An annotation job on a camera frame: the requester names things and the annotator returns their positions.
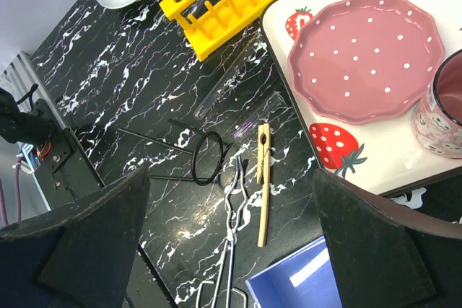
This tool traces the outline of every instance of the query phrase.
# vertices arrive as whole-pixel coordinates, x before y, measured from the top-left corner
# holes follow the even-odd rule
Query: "iron ring clamp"
[[[189,130],[193,131],[194,133],[199,133],[199,134],[202,135],[202,137],[199,139],[199,142],[197,143],[196,148],[194,149],[194,151],[190,151],[188,149],[184,149],[184,148],[175,146],[174,144],[168,144],[168,143],[159,141],[159,140],[157,140],[155,138],[151,138],[151,137],[148,137],[148,136],[145,136],[145,135],[141,135],[140,133],[135,133],[133,131],[130,131],[130,130],[127,130],[127,129],[124,129],[124,128],[118,128],[117,130],[119,130],[119,131],[121,131],[123,133],[127,133],[127,134],[132,135],[132,136],[142,138],[142,139],[144,139],[146,141],[154,142],[154,143],[159,144],[161,146],[171,148],[171,149],[174,149],[176,151],[180,151],[182,153],[191,155],[191,177],[151,175],[150,176],[151,179],[153,179],[153,180],[179,180],[179,181],[186,181],[186,182],[195,182],[197,185],[200,185],[200,186],[205,186],[205,185],[208,185],[208,184],[214,182],[215,178],[217,177],[217,175],[219,174],[219,172],[222,169],[222,164],[223,164],[223,161],[225,159],[225,152],[229,149],[230,145],[226,144],[227,148],[225,150],[225,143],[223,142],[222,137],[215,131],[203,132],[200,129],[194,128],[193,126],[189,126],[188,124],[185,124],[185,123],[181,123],[178,120],[169,119],[168,121],[170,123],[172,123],[172,124],[175,124],[176,126],[180,126],[181,128],[184,128],[184,129],[189,129]],[[199,154],[199,152],[201,150],[202,144],[208,138],[210,138],[210,139],[212,139],[212,140],[214,140],[214,141],[216,141],[218,143],[219,158],[218,158],[217,166],[215,167],[215,170],[212,173],[212,175],[209,178],[199,178],[199,177],[197,177],[197,173],[196,173],[197,158],[198,158],[198,154]]]

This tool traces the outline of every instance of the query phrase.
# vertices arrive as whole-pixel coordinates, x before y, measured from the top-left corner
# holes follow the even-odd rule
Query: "pink plate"
[[[444,55],[433,17],[409,1],[343,0],[302,27],[289,66],[317,114],[364,124],[404,114]]]

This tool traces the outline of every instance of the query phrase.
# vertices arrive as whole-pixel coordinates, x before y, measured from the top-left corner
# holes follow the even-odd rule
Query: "pink cable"
[[[8,216],[6,215],[5,197],[3,194],[3,185],[0,180],[0,217],[4,226],[8,225]]]
[[[17,215],[17,220],[21,221],[22,218],[22,207],[21,207],[21,192],[19,191],[19,171],[21,170],[21,161],[22,157],[18,157],[17,162],[16,162],[16,167],[15,169],[15,175],[16,175],[16,182],[14,184],[14,189],[16,190],[16,215]]]

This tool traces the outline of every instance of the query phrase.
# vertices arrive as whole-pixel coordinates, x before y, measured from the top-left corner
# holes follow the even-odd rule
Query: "black metal rod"
[[[141,135],[140,133],[134,133],[133,131],[130,131],[130,130],[127,130],[127,129],[124,129],[124,128],[118,128],[117,130],[123,132],[123,133],[127,133],[129,135],[133,135],[133,136],[136,136],[136,137],[139,137],[139,138],[142,138],[146,141],[150,141],[150,142],[154,142],[155,144],[159,144],[161,146],[164,146],[164,147],[167,147],[167,148],[171,148],[171,149],[174,149],[176,151],[181,151],[182,153],[186,153],[186,154],[189,154],[189,155],[193,155],[193,152],[192,151],[189,151],[187,149],[184,149],[184,148],[180,148],[178,146],[175,146],[173,144],[166,144],[165,142],[162,142],[162,141],[159,141],[155,138],[152,138],[152,137],[148,137],[148,136],[145,136],[145,135]]]
[[[176,126],[180,126],[181,128],[189,129],[189,130],[194,131],[195,133],[200,133],[201,135],[205,135],[205,133],[201,129],[194,128],[193,126],[189,126],[188,124],[185,124],[185,123],[181,123],[178,120],[168,118],[168,121],[171,122],[172,124],[175,124]]]
[[[176,176],[149,176],[152,180],[180,180],[182,182],[194,182],[192,177],[176,177]]]

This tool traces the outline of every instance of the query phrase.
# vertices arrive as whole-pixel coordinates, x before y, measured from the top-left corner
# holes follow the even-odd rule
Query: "wooden clothespin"
[[[258,246],[266,245],[266,230],[268,229],[269,212],[269,160],[271,158],[271,131],[269,124],[258,126],[258,162],[257,183],[263,184],[261,194],[260,232],[258,233]]]

